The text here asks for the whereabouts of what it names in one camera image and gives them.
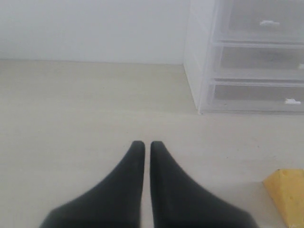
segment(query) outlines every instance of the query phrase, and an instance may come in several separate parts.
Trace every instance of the yellow object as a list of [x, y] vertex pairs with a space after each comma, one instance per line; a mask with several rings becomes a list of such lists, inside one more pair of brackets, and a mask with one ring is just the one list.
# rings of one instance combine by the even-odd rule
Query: yellow object
[[263, 181], [289, 228], [304, 228], [304, 170], [277, 170]]

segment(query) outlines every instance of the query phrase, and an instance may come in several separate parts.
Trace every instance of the drawer handle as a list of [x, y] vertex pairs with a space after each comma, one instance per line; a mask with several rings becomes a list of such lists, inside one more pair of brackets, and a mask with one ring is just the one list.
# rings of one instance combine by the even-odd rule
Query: drawer handle
[[302, 102], [301, 101], [296, 101], [296, 100], [294, 100], [294, 99], [287, 99], [286, 98], [286, 100], [285, 100], [285, 105], [301, 105], [302, 104]]
[[275, 22], [273, 20], [263, 20], [260, 22], [260, 26], [277, 28], [280, 26], [280, 22]]

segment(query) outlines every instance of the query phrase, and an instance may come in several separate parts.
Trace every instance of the floor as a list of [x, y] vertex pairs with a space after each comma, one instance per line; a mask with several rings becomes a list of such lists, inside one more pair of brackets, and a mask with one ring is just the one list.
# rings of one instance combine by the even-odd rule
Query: floor
[[152, 228], [149, 144], [261, 228], [283, 228], [261, 181], [304, 167], [304, 117], [198, 115], [182, 66], [0, 61], [0, 227], [38, 228], [133, 140], [147, 147], [142, 227]]

